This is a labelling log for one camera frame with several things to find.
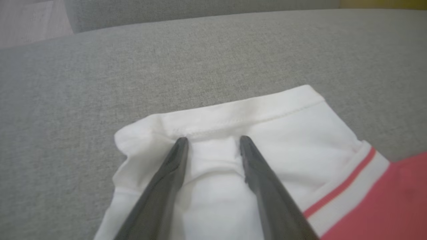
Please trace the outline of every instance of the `wooden floor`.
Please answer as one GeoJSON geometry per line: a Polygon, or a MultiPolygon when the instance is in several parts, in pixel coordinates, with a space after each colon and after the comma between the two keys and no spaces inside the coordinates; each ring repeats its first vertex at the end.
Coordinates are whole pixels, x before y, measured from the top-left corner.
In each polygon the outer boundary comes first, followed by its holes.
{"type": "Polygon", "coordinates": [[[64,0],[0,0],[0,49],[72,34],[64,0]]]}

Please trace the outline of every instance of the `white stripe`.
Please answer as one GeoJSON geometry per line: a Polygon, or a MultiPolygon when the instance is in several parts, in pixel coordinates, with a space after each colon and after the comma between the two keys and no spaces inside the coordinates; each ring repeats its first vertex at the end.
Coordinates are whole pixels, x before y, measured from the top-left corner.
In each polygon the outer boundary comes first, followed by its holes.
{"type": "Polygon", "coordinates": [[[376,152],[371,162],[346,190],[311,215],[308,221],[317,235],[324,235],[332,226],[357,207],[389,165],[389,161],[376,152]]]}

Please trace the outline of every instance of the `red stripe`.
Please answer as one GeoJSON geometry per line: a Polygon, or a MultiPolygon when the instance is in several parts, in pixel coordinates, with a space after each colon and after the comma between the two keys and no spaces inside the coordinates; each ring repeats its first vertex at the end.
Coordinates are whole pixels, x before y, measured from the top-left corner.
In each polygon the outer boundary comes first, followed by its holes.
{"type": "Polygon", "coordinates": [[[328,195],[326,195],[321,200],[319,200],[318,202],[313,204],[311,207],[309,207],[306,211],[304,211],[304,216],[306,218],[309,218],[311,215],[313,215],[323,206],[325,206],[334,198],[336,198],[338,195],[340,195],[342,192],[344,192],[353,183],[353,181],[356,179],[359,173],[366,167],[366,165],[368,165],[371,162],[371,160],[375,156],[375,152],[376,152],[375,149],[371,147],[371,150],[369,151],[368,155],[365,157],[363,161],[359,163],[359,165],[348,176],[348,178],[344,182],[342,182],[340,186],[336,187],[333,191],[328,193],[328,195]]]}

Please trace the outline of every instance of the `red and white shirt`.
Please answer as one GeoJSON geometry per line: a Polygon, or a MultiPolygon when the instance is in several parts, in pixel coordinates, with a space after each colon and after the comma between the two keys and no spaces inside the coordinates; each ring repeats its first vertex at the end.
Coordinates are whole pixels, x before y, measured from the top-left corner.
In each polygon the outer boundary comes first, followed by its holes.
{"type": "Polygon", "coordinates": [[[310,86],[150,115],[115,135],[127,156],[95,240],[112,240],[178,137],[190,142],[170,239],[261,240],[239,138],[250,136],[322,239],[427,239],[427,155],[390,163],[310,86]]]}

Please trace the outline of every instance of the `seam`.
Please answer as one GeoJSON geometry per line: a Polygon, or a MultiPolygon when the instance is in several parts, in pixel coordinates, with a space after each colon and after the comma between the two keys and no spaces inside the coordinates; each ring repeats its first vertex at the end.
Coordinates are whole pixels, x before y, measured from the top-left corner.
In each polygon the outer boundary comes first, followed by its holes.
{"type": "Polygon", "coordinates": [[[200,131],[196,130],[196,131],[191,132],[191,130],[188,130],[186,128],[177,128],[177,129],[172,130],[172,135],[174,135],[174,136],[186,136],[186,137],[201,136],[204,134],[225,131],[227,129],[234,128],[234,127],[242,127],[242,126],[249,125],[249,124],[264,123],[264,122],[276,120],[276,119],[279,119],[282,117],[290,116],[292,114],[295,114],[297,112],[300,112],[300,111],[308,109],[308,108],[311,108],[311,107],[316,106],[317,104],[320,104],[323,102],[325,102],[324,99],[317,101],[317,102],[314,102],[314,103],[311,103],[311,104],[306,105],[304,107],[297,108],[297,109],[292,110],[292,111],[288,111],[288,112],[285,112],[282,114],[278,114],[278,115],[273,116],[273,117],[266,117],[266,118],[261,118],[261,119],[253,120],[253,121],[248,121],[246,119],[235,119],[235,120],[229,120],[229,121],[222,121],[222,122],[218,122],[216,127],[213,127],[213,129],[209,129],[209,130],[200,130],[200,131]]]}

